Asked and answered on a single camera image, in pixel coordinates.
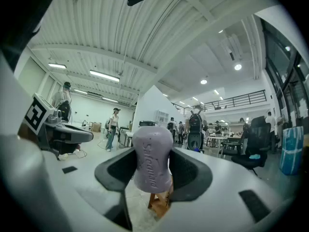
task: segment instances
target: shoe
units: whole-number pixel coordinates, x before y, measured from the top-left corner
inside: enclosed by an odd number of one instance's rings
[[[68,154],[63,154],[63,155],[58,156],[59,160],[66,160],[67,158],[68,158]]]

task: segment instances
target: fluorescent light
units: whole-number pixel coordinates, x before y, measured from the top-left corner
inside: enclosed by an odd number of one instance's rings
[[[114,77],[114,76],[111,76],[111,75],[103,74],[101,72],[90,71],[90,74],[98,75],[100,77],[104,77],[104,78],[107,78],[107,79],[110,79],[110,80],[113,80],[113,81],[116,81],[116,82],[120,81],[120,79],[118,77]]]
[[[62,68],[62,69],[66,69],[67,67],[64,64],[53,64],[53,63],[49,63],[48,64],[50,67],[56,67],[56,68]]]
[[[241,64],[235,65],[234,69],[235,69],[236,71],[239,71],[239,70],[241,69]]]
[[[107,101],[111,101],[111,102],[118,102],[118,101],[114,101],[114,100],[107,99],[107,98],[104,98],[104,97],[102,97],[102,99],[105,99],[105,100],[107,100]]]
[[[78,89],[75,89],[74,91],[77,91],[77,92],[80,92],[80,93],[83,93],[83,94],[88,94],[87,92],[80,91],[80,90],[78,90]]]

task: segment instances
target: purple soap bar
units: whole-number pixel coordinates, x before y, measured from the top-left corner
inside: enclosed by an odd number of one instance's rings
[[[170,131],[163,127],[140,127],[133,135],[133,145],[137,154],[136,187],[149,193],[168,191],[171,186],[168,158],[173,146]]]

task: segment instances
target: floor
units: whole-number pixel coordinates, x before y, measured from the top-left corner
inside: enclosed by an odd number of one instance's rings
[[[81,149],[84,150],[88,155],[98,154],[110,154],[105,150],[107,139],[103,133],[94,132],[94,139],[91,142],[81,144]],[[118,138],[115,137],[113,141],[112,151],[116,151],[118,148]],[[185,145],[175,144],[176,147],[185,148]],[[217,156],[217,149],[207,147],[205,154],[211,156]],[[71,154],[68,156],[66,161],[82,158],[85,155],[83,151],[77,154]],[[261,179],[267,182],[273,189],[277,191],[284,199],[292,197],[297,190],[299,183],[298,176],[286,176],[278,168],[280,161],[280,153],[268,154],[268,159],[264,168],[256,168],[256,173]],[[129,209],[130,219],[133,225],[133,231],[141,232],[146,231],[153,227],[158,221],[158,217],[155,212],[147,208],[150,194],[145,193],[137,189],[131,180],[126,187],[126,202]]]

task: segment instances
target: black metal railing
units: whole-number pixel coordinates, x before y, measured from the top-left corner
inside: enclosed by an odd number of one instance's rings
[[[202,110],[205,112],[222,110],[231,107],[240,107],[245,105],[256,104],[260,102],[266,102],[265,90],[260,90],[253,93],[234,96],[220,101],[212,101],[205,104],[201,104]],[[195,106],[181,107],[177,104],[173,104],[181,114],[187,114],[191,110],[195,109]]]

